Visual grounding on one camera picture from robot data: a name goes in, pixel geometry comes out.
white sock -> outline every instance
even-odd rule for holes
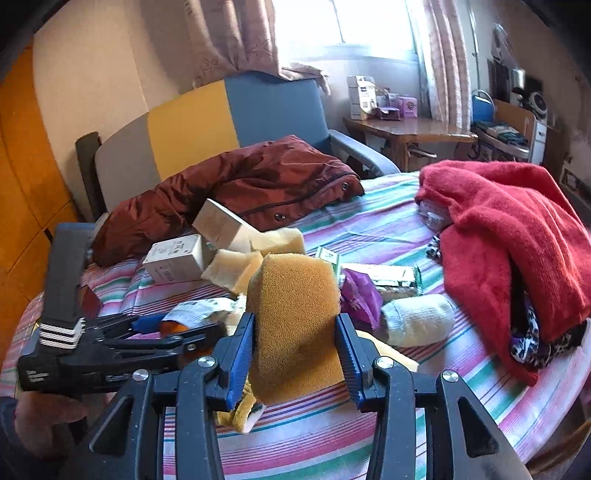
[[[453,310],[440,294],[392,300],[382,307],[386,343],[409,347],[440,342],[453,329]]]

floral pattern curtain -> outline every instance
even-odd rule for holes
[[[456,0],[407,0],[431,116],[468,127],[472,99],[466,43]]]
[[[195,88],[256,70],[286,80],[315,78],[327,91],[321,70],[300,63],[280,64],[272,0],[186,0],[185,11]]]

wooden wardrobe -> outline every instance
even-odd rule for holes
[[[37,105],[29,46],[0,83],[0,362],[43,290],[56,225],[78,220]]]

finger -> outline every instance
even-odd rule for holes
[[[39,427],[46,427],[81,420],[88,415],[88,411],[86,406],[73,398],[26,392],[18,400],[17,415]]]

cardboard box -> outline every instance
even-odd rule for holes
[[[250,253],[251,237],[260,232],[230,210],[207,199],[199,210],[193,227],[214,247]]]
[[[377,106],[374,79],[363,75],[352,75],[347,77],[347,86],[349,87],[351,118],[353,120],[372,118],[374,108]]]
[[[158,285],[199,280],[213,252],[201,235],[188,235],[152,245],[142,264]]]
[[[403,118],[416,118],[418,114],[418,102],[415,97],[406,97],[399,95],[396,98],[397,104],[394,105],[400,109],[400,115]]]
[[[324,248],[324,247],[318,247],[316,249],[315,258],[320,258],[321,260],[328,262],[332,266],[333,273],[335,274],[337,281],[339,281],[340,254],[333,252],[332,250],[328,250],[327,248]]]

